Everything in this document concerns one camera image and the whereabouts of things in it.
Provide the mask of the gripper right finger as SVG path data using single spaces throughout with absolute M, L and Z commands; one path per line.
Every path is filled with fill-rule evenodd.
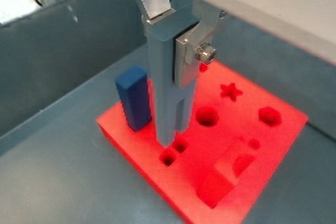
M 216 56 L 212 36 L 230 18 L 225 11 L 202 0 L 193 0 L 192 15 L 200 21 L 174 42 L 174 83 L 178 87 L 185 87 L 197 77 L 200 64 L 212 62 Z

